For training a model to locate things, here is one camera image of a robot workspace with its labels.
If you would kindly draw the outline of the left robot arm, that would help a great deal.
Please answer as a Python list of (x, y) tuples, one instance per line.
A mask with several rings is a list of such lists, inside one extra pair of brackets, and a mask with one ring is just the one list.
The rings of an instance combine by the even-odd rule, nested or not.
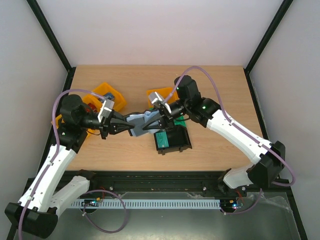
[(62, 189), (56, 190), (66, 168), (77, 156), (89, 129), (99, 130), (101, 138), (134, 128), (132, 123), (114, 111), (107, 99), (99, 113), (93, 112), (77, 94), (63, 98), (60, 114), (63, 122), (54, 129), (55, 144), (28, 190), (17, 203), (10, 202), (5, 215), (16, 226), (18, 237), (23, 232), (45, 239), (54, 231), (60, 216), (91, 183), (93, 173), (86, 170), (74, 176)]

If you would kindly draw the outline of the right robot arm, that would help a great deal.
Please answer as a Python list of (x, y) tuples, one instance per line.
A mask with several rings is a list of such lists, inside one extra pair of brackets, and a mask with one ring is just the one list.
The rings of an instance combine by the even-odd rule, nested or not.
[(189, 75), (175, 79), (178, 100), (167, 103), (156, 91), (148, 98), (156, 113), (142, 126), (143, 130), (169, 130), (174, 127), (174, 120), (188, 115), (195, 123), (224, 137), (250, 161), (247, 166), (230, 168), (220, 177), (218, 191), (229, 196), (236, 188), (246, 185), (256, 185), (267, 189), (284, 168), (286, 148), (283, 143), (271, 143), (249, 131), (228, 113), (223, 111), (221, 104), (213, 99), (202, 97), (197, 83)]

